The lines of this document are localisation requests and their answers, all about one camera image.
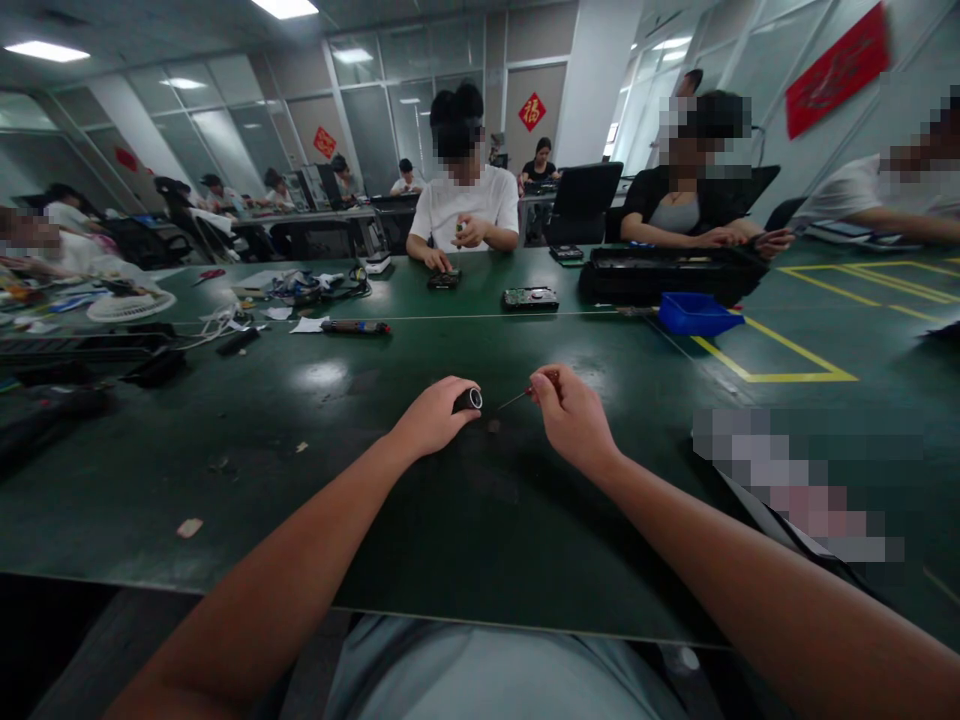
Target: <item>plastic tray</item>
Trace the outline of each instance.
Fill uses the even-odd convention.
[[[663,293],[660,320],[675,335],[716,337],[746,322],[703,293]]]

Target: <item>small fan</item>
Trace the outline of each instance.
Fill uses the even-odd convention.
[[[147,295],[117,297],[107,295],[97,300],[87,309],[87,317],[94,322],[113,323],[156,315],[177,302],[177,298],[165,290]]]

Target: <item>green table surface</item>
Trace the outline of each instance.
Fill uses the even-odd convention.
[[[777,267],[886,259],[807,244]],[[960,273],[948,259],[944,253],[892,258]],[[958,608],[949,598],[950,588],[960,590],[960,492],[952,477],[960,459],[956,351],[918,337],[960,316],[960,305],[934,294],[960,294],[958,277],[918,266],[875,269],[924,283],[931,290],[922,297],[898,283],[830,269],[804,272],[877,303],[867,305],[774,269],[744,301],[745,314],[858,380],[751,383],[655,320],[584,303],[576,292],[579,271],[560,267],[546,249],[464,253],[460,263],[460,287],[430,291],[423,266],[394,258],[386,275],[372,278],[369,297],[314,311],[314,317],[386,320],[393,328],[388,338],[291,335],[294,322],[273,321],[246,356],[221,358],[215,342],[189,351],[188,371],[163,388],[118,385],[110,415],[80,424],[0,484],[0,571],[205,592],[387,432],[430,382],[449,374],[474,379],[486,408],[495,408],[519,393],[536,367],[564,362],[600,394],[624,452],[745,522],[730,491],[692,451],[697,410],[919,412],[924,464],[909,478],[894,472],[874,496],[891,512],[904,497],[913,499],[924,521],[906,534],[905,571],[876,584],[911,620],[960,646]],[[197,318],[229,299],[232,283],[266,267],[301,266],[338,272],[350,264],[229,266],[224,277],[196,288],[190,285],[202,268],[189,268],[161,282],[178,302],[155,319],[196,332]],[[557,290],[557,313],[501,310],[503,289],[532,285]],[[79,312],[61,322],[89,331]],[[751,373],[822,372],[752,326],[714,344]],[[25,402],[7,393],[0,413],[9,417]],[[485,413],[401,478],[337,606],[725,643],[643,538],[556,455],[535,407],[526,400],[511,405],[496,415],[499,432],[490,433],[494,416]],[[300,443],[308,447],[298,453]],[[844,482],[851,485],[879,482],[862,472],[850,476]],[[188,518],[204,525],[184,540],[176,529]],[[750,599],[744,601],[748,608]]]

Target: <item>red banner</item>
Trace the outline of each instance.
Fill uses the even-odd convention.
[[[527,128],[527,132],[533,132],[537,123],[547,114],[547,109],[543,106],[543,101],[534,93],[530,96],[530,99],[523,104],[523,107],[520,108],[519,114],[520,120]]]
[[[877,3],[787,89],[790,139],[816,125],[889,66],[883,3]]]
[[[329,160],[337,149],[337,141],[323,127],[318,127],[317,134],[313,138],[313,146]]]

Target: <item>red diamond sign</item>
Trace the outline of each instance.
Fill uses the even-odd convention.
[[[333,136],[324,130],[323,127],[318,127],[317,134],[313,138],[313,146],[329,160],[333,157],[333,153],[337,149],[337,141],[334,140]]]
[[[533,132],[537,123],[540,122],[540,119],[546,114],[547,109],[543,106],[543,102],[537,97],[536,93],[531,95],[530,99],[520,108],[520,120],[524,126],[526,126],[527,132]]]

